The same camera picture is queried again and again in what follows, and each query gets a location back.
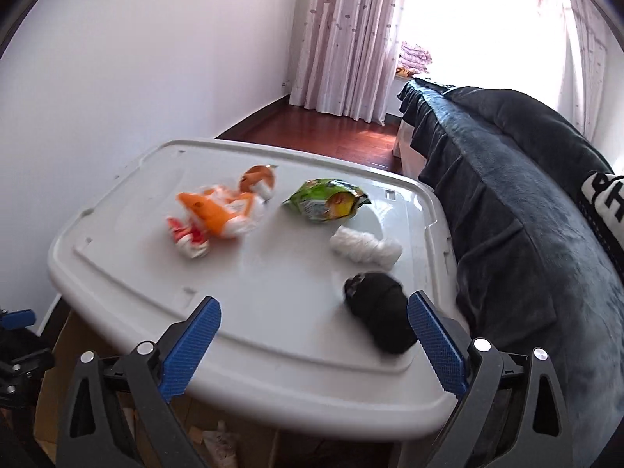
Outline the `white bed frame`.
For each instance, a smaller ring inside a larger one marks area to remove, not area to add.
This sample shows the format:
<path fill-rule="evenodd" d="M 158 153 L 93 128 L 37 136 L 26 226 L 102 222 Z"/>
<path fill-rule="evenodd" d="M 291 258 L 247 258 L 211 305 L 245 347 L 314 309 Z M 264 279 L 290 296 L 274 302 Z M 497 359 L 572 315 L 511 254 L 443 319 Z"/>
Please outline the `white bed frame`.
<path fill-rule="evenodd" d="M 411 147 L 415 128 L 407 122 L 400 122 L 395 139 L 394 157 L 401 161 L 402 173 L 416 180 L 427 163 L 427 158 Z"/>

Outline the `folded pink cloth on sill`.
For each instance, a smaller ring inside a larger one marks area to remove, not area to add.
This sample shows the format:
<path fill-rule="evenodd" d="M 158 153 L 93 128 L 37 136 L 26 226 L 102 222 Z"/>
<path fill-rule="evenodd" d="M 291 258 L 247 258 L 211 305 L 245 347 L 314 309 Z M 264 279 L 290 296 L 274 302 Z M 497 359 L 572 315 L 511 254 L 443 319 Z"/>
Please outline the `folded pink cloth on sill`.
<path fill-rule="evenodd" d="M 399 51 L 395 74 L 404 78 L 428 74 L 428 67 L 432 62 L 431 53 L 404 41 Z"/>

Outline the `pink patterned curtain right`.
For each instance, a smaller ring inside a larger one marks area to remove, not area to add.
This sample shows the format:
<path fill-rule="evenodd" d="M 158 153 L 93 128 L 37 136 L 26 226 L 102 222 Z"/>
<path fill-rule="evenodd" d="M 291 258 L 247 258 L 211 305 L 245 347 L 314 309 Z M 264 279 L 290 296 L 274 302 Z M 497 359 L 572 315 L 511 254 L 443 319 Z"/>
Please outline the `pink patterned curtain right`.
<path fill-rule="evenodd" d="M 592 0 L 560 0 L 566 30 L 560 112 L 590 143 L 597 134 L 608 26 Z"/>

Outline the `orange snack wrapper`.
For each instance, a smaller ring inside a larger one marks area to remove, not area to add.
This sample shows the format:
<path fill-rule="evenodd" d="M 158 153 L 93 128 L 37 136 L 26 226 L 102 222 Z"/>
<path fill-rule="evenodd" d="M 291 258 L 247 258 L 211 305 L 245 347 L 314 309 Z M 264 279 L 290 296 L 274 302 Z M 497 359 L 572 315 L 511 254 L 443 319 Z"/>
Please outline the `orange snack wrapper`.
<path fill-rule="evenodd" d="M 248 234 L 266 213 L 266 203 L 259 195 L 231 191 L 220 185 L 204 192 L 180 192 L 177 200 L 203 234 L 220 239 Z"/>

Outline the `dark blue bed blanket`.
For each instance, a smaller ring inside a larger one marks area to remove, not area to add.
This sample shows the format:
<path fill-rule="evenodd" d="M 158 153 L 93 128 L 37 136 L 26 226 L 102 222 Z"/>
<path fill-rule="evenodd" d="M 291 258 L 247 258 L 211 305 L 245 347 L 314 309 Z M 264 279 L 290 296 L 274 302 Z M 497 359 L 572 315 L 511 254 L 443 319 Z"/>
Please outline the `dark blue bed blanket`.
<path fill-rule="evenodd" d="M 457 307 L 498 350 L 541 347 L 562 387 L 578 467 L 623 462 L 623 255 L 582 185 L 610 165 L 560 113 L 506 89 L 400 92 L 457 260 Z"/>

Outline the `cardboard box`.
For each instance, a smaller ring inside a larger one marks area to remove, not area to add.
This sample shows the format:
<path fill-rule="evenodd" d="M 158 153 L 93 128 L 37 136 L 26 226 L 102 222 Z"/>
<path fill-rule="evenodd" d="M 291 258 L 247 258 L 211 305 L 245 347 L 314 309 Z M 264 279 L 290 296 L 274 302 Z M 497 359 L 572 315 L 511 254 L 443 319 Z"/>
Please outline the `cardboard box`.
<path fill-rule="evenodd" d="M 79 314 L 64 322 L 46 371 L 35 437 L 59 467 L 271 467 L 278 432 L 175 390 L 174 352 L 200 324 L 116 350 Z"/>

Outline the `red white snack wrapper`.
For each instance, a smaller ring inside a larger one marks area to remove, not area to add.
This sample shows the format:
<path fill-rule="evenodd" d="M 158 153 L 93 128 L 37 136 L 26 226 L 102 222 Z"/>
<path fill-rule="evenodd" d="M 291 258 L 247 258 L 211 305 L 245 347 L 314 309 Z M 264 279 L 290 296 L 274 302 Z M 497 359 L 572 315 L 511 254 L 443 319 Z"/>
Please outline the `red white snack wrapper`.
<path fill-rule="evenodd" d="M 166 221 L 170 238 L 181 255 L 197 259 L 209 252 L 208 238 L 193 221 L 175 216 L 167 216 Z"/>

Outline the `black bag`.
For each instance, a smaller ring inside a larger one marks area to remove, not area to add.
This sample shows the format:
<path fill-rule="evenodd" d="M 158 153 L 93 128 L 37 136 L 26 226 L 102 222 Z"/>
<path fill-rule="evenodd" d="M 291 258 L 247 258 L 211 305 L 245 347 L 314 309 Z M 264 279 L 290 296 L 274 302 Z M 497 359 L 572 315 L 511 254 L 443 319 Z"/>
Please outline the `black bag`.
<path fill-rule="evenodd" d="M 407 316 L 407 297 L 393 277 L 377 271 L 357 274 L 346 280 L 343 291 L 347 309 L 382 352 L 402 355 L 416 344 L 418 337 Z"/>

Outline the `grey plastic bin lid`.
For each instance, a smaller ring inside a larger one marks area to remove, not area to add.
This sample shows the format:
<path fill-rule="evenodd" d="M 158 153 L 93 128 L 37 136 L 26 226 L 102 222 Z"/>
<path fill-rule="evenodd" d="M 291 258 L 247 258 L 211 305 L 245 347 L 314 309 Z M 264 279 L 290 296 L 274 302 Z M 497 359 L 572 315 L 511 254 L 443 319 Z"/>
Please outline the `grey plastic bin lid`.
<path fill-rule="evenodd" d="M 177 195 L 276 169 L 259 225 L 188 259 L 167 216 Z M 259 422 L 324 436 L 398 441 L 440 429 L 455 407 L 420 347 L 383 355 L 343 303 L 361 267 L 337 256 L 335 223 L 314 224 L 285 200 L 312 179 L 361 187 L 350 227 L 403 248 L 392 275 L 456 317 L 456 260 L 440 202 L 406 176 L 325 156 L 227 140 L 172 140 L 129 165 L 51 245 L 52 281 L 94 331 L 123 351 L 155 340 L 212 296 L 222 321 L 189 385 L 193 397 Z"/>

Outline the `pink patterned curtain left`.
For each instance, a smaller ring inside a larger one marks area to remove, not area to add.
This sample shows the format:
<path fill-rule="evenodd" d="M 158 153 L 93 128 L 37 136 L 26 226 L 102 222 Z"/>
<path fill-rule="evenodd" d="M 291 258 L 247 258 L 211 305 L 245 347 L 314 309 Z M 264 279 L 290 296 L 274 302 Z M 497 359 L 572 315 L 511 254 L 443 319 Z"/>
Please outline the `pink patterned curtain left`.
<path fill-rule="evenodd" d="M 307 0 L 290 104 L 382 125 L 404 0 Z"/>

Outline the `black white printed pillow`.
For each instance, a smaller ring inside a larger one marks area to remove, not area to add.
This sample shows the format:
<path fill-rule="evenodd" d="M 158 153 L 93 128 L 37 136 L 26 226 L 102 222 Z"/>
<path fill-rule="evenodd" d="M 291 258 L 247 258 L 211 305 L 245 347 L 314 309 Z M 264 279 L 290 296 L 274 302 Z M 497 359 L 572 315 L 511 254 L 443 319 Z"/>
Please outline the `black white printed pillow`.
<path fill-rule="evenodd" d="M 605 252 L 623 269 L 623 176 L 593 172 L 581 187 L 578 206 Z"/>

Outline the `pink patterned curtain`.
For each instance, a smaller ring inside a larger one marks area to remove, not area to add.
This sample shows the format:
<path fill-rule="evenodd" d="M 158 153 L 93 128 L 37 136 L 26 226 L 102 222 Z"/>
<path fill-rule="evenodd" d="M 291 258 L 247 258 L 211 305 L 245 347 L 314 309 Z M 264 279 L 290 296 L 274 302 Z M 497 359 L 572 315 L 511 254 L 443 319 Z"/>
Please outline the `pink patterned curtain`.
<path fill-rule="evenodd" d="M 404 0 L 307 0 L 290 104 L 382 125 Z"/>
<path fill-rule="evenodd" d="M 597 134 L 608 26 L 592 0 L 560 0 L 566 30 L 560 112 L 590 143 Z"/>

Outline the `green seaweed snack bag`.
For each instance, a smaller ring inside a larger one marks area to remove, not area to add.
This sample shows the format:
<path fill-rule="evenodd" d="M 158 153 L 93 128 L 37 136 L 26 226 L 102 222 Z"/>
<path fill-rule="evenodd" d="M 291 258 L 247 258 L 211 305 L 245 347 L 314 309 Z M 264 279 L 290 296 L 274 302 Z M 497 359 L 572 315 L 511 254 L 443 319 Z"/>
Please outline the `green seaweed snack bag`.
<path fill-rule="evenodd" d="M 307 180 L 282 203 L 313 223 L 352 218 L 369 204 L 364 190 L 339 179 Z"/>

